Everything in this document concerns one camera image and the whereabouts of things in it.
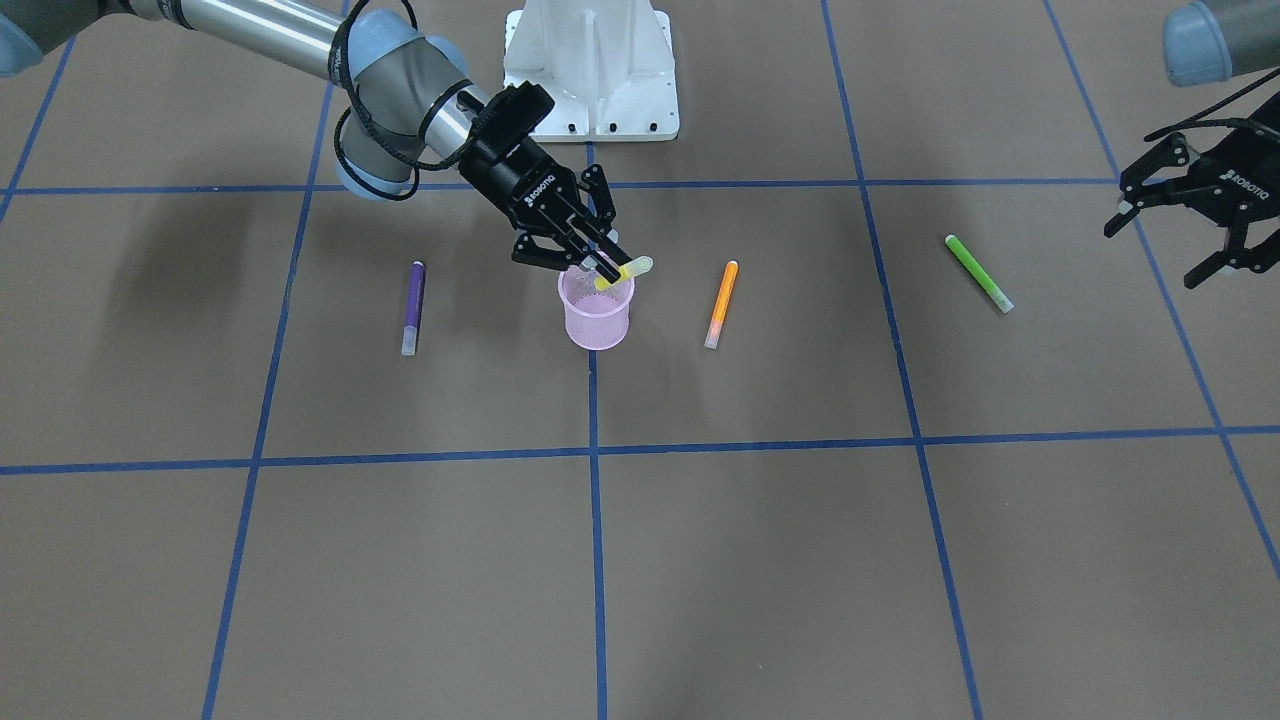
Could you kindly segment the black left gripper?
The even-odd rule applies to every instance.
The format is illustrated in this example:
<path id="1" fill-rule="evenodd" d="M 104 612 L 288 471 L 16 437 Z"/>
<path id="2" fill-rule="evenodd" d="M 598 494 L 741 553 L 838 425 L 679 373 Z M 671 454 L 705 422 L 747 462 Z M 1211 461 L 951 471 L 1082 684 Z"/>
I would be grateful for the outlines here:
<path id="1" fill-rule="evenodd" d="M 1252 222 L 1277 217 L 1277 135 L 1242 126 L 1193 160 L 1181 132 L 1172 132 L 1148 149 L 1121 172 L 1120 201 L 1115 215 L 1103 225 L 1103 236 L 1112 238 L 1144 209 L 1181 204 L 1217 225 L 1228 225 L 1222 249 L 1183 277 L 1187 290 L 1197 288 L 1224 270 L 1263 274 L 1276 266 L 1279 231 L 1254 246 L 1247 246 L 1245 241 Z M 1181 169 L 1184 174 L 1148 183 L 1158 170 L 1170 168 Z"/>

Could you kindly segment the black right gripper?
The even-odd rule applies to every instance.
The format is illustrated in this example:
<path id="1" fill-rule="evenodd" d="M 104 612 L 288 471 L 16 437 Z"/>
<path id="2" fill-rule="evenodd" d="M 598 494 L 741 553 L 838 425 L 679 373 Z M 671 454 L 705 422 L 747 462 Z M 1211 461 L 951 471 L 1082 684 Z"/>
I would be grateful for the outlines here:
<path id="1" fill-rule="evenodd" d="M 621 268 L 634 259 L 614 232 L 616 208 L 603 165 L 579 176 L 591 204 L 586 229 L 572 231 L 571 217 L 580 209 L 573 173 L 530 137 L 554 108 L 552 96 L 539 85 L 521 83 L 503 88 L 485 106 L 470 91 L 460 95 L 460 102 L 477 111 L 460 155 L 460 174 L 518 229 L 512 260 L 554 272 L 579 266 L 621 281 Z M 535 234 L 554 236 L 556 246 L 543 247 Z"/>

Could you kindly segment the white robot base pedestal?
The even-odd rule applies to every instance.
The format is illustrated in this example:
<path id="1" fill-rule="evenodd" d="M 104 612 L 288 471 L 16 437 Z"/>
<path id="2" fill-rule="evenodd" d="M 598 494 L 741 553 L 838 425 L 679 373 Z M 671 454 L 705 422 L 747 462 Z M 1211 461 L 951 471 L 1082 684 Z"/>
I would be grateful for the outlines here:
<path id="1" fill-rule="evenodd" d="M 671 18 L 649 1 L 526 1 L 506 17 L 504 83 L 543 87 L 543 143 L 678 137 Z"/>

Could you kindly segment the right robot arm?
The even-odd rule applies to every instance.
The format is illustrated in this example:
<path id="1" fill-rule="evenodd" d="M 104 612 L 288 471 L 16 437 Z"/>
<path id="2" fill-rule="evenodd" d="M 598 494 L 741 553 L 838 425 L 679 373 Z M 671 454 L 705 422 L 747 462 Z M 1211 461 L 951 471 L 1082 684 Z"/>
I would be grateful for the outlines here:
<path id="1" fill-rule="evenodd" d="M 326 79 L 349 108 L 333 147 L 344 187 L 404 201 L 424 172 L 456 169 L 516 231 L 512 259 L 594 272 L 604 286 L 652 268 L 617 242 L 604 170 L 562 167 L 532 137 L 554 106 L 529 82 L 483 92 L 458 53 L 424 35 L 413 10 L 337 15 L 303 1 L 5 1 L 3 74 L 42 61 L 108 15 L 166 20 Z"/>

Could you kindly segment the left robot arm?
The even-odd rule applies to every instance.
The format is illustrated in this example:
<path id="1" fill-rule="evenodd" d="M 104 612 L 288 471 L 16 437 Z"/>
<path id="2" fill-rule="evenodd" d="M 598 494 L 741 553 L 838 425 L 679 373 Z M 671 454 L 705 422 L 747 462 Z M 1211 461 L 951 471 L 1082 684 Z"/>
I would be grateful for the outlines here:
<path id="1" fill-rule="evenodd" d="M 1192 1 L 1165 20 L 1164 60 L 1171 85 L 1265 73 L 1215 105 L 1147 135 L 1151 149 L 1120 174 L 1121 197 L 1103 227 L 1106 237 L 1146 209 L 1172 205 L 1225 229 L 1224 246 L 1184 275 L 1188 290 L 1222 272 L 1261 274 L 1277 265 L 1277 233 L 1252 247 L 1245 242 L 1252 224 L 1279 214 L 1279 99 L 1272 96 L 1248 117 L 1211 117 L 1277 78 L 1277 32 L 1276 1 Z"/>

